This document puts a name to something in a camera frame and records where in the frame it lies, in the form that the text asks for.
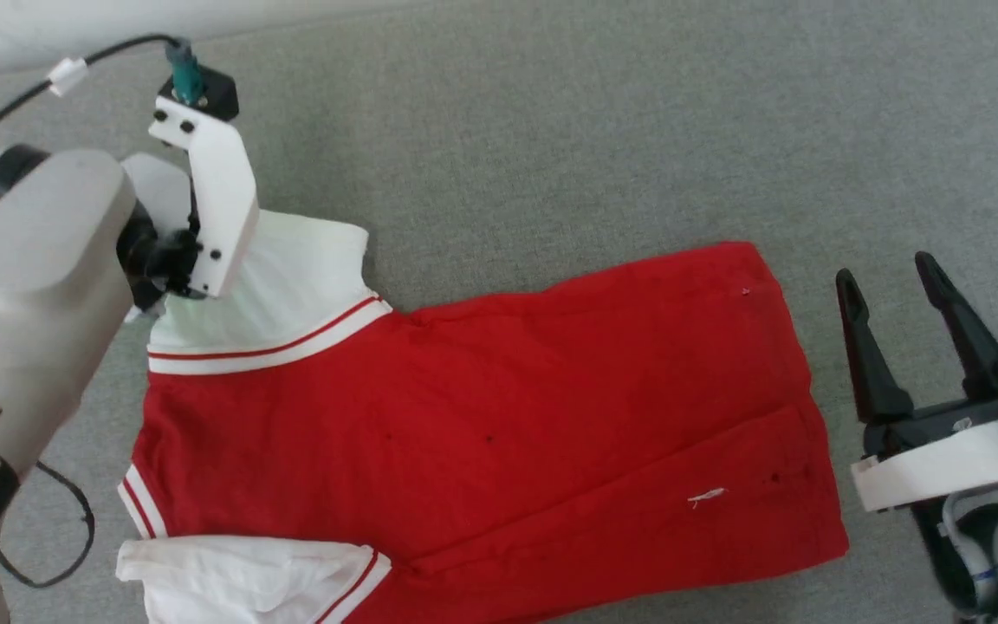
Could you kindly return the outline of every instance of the sleeve cuff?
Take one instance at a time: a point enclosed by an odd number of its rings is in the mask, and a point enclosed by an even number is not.
[[[159,507],[156,507],[149,487],[141,478],[138,466],[130,465],[126,478],[118,484],[118,495],[142,537],[167,537],[164,518],[159,514]]]
[[[371,546],[189,536],[125,542],[116,576],[144,585],[155,621],[341,624],[391,571]]]

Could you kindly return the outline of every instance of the gray couch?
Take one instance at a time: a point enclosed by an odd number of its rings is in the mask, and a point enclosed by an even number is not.
[[[851,552],[566,621],[946,621],[911,521],[863,513],[852,490],[860,430],[833,277],[856,272],[916,400],[959,394],[911,256],[934,252],[998,333],[998,3],[454,1],[198,52],[237,78],[261,206],[364,225],[369,283],[401,309],[724,238],[759,244],[815,372]],[[0,146],[178,160],[146,135],[164,71],[156,50],[103,64],[70,98],[5,122]],[[0,103],[35,76],[0,76]],[[44,455],[90,495],[98,541],[56,588],[4,581],[20,623],[144,620],[139,588],[113,568],[133,536],[114,486],[141,419],[146,332],[124,328]],[[34,576],[56,572],[83,543],[79,515],[36,474],[3,547]]]

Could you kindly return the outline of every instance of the cable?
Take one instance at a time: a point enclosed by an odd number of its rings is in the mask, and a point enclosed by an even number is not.
[[[87,542],[83,544],[83,551],[75,558],[75,561],[71,565],[68,565],[68,569],[64,569],[63,572],[56,574],[56,576],[49,578],[47,581],[33,581],[32,578],[17,571],[17,568],[10,563],[7,556],[0,550],[0,564],[3,565],[5,571],[9,572],[11,576],[15,577],[19,583],[27,586],[27,588],[45,589],[60,583],[64,578],[68,578],[83,565],[83,560],[86,560],[87,553],[91,552],[91,546],[94,545],[94,513],[91,511],[91,505],[88,504],[87,497],[83,494],[83,490],[80,490],[79,485],[75,485],[75,483],[72,483],[70,479],[64,477],[58,471],[50,469],[44,462],[36,462],[36,469],[43,471],[44,474],[52,477],[60,485],[67,487],[68,492],[71,492],[72,497],[75,497],[75,500],[79,501],[80,507],[83,507],[83,524],[87,525]]]
[[[175,47],[178,47],[179,44],[181,44],[179,43],[179,39],[171,35],[160,35],[159,33],[154,33],[154,35],[135,36],[133,39],[126,39],[125,41],[115,43],[111,47],[103,48],[102,50],[95,52],[93,55],[84,56],[83,60],[88,66],[92,66],[92,64],[106,59],[108,56],[116,55],[116,53],[135,46],[141,46],[143,43],[152,43],[154,41],[163,41],[163,43],[167,43],[170,44],[170,46]],[[43,94],[43,92],[48,90],[51,86],[52,81],[44,79],[35,84],[35,86],[28,88],[24,94],[18,95],[11,103],[8,103],[7,106],[4,106],[3,109],[0,110],[0,121],[3,121],[3,119],[7,118],[9,114],[12,114],[13,111],[19,109],[19,107],[21,107],[25,102],[28,102],[36,96]]]

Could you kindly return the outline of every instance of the shirt sleeve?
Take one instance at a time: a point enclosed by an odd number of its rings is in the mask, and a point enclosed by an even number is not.
[[[118,495],[142,537],[167,537],[167,525],[138,466],[130,465],[118,484]]]
[[[140,581],[149,621],[336,624],[392,571],[369,546],[267,537],[125,542],[122,581]]]

